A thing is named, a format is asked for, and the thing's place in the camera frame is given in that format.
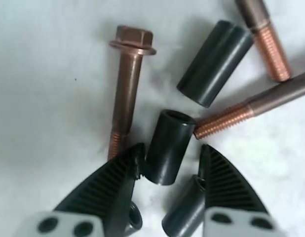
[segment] hexagonal bolt head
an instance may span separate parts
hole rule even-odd
[[[151,48],[153,42],[153,33],[144,29],[128,26],[118,26],[115,40],[121,44],[138,48]]]

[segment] bolt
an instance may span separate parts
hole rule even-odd
[[[153,34],[143,29],[118,26],[110,46],[121,51],[108,159],[125,149],[132,125],[143,55],[154,55]]]
[[[220,114],[200,120],[194,131],[201,139],[233,126],[246,119],[258,116],[305,95],[305,73],[269,90],[263,91]]]
[[[254,35],[255,44],[271,78],[279,82],[288,80],[291,77],[291,70],[263,0],[235,2]]]

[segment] tube opening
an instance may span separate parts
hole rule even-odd
[[[142,215],[135,203],[131,203],[128,213],[129,223],[137,230],[143,225]]]
[[[174,110],[166,110],[164,112],[169,117],[185,124],[195,124],[195,120],[190,116]]]

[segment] black plastic tube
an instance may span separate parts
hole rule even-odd
[[[190,116],[173,110],[160,113],[150,144],[144,175],[159,185],[175,182],[196,122]]]
[[[169,237],[190,237],[204,219],[205,181],[193,175],[162,219]]]
[[[177,89],[208,108],[252,44],[249,31],[231,22],[219,21]]]
[[[130,236],[139,231],[143,226],[143,219],[141,212],[135,203],[131,202],[128,213],[128,224],[125,228],[124,237]]]

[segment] bolt thread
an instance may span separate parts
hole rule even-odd
[[[202,139],[253,116],[253,110],[247,103],[239,103],[225,109],[220,114],[210,116],[200,121],[194,131],[194,135],[197,139]]]
[[[221,117],[221,116],[225,116],[226,114],[229,114],[230,112],[233,112],[235,111],[236,109],[238,108],[241,108],[243,106],[245,106],[246,103],[245,102],[242,102],[242,103],[238,103],[234,106],[230,106],[228,107],[227,109],[223,110],[220,114],[214,114],[208,118],[198,118],[197,119],[197,127],[201,127],[202,125],[204,124],[208,124],[212,121],[214,121],[217,117]]]
[[[115,131],[111,131],[108,160],[111,160],[118,154],[121,144],[122,144],[121,134]]]
[[[288,80],[291,70],[272,24],[257,30],[254,39],[270,76],[279,82]]]

